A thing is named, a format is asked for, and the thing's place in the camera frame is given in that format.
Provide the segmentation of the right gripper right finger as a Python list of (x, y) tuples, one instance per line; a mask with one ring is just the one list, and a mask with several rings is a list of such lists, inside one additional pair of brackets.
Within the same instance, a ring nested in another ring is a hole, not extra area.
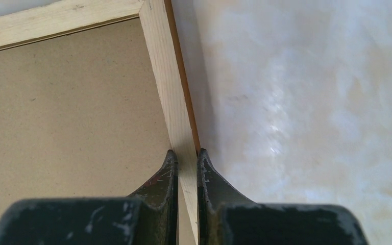
[(339, 205), (256, 203), (213, 166), (197, 161), (200, 244), (367, 244), (358, 219)]

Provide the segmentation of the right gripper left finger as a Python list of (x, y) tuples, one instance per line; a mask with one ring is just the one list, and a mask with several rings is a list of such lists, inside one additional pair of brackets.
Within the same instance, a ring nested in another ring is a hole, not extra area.
[(0, 244), (176, 244), (178, 160), (126, 197), (24, 199), (0, 218)]

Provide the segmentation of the brown backing board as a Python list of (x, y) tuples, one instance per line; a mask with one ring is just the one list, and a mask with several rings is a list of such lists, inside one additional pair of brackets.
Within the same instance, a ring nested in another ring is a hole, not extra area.
[(169, 149), (139, 19), (0, 51), (0, 217), (22, 199), (126, 196)]

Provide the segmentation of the wooden picture frame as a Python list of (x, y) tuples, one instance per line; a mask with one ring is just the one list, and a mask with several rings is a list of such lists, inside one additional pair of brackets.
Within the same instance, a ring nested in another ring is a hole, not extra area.
[(0, 51), (132, 19), (141, 22), (169, 150), (178, 160), (178, 191), (185, 190), (185, 202), (190, 207), (189, 229), (197, 235), (196, 150), (183, 87), (185, 72), (169, 1), (58, 1), (0, 16)]

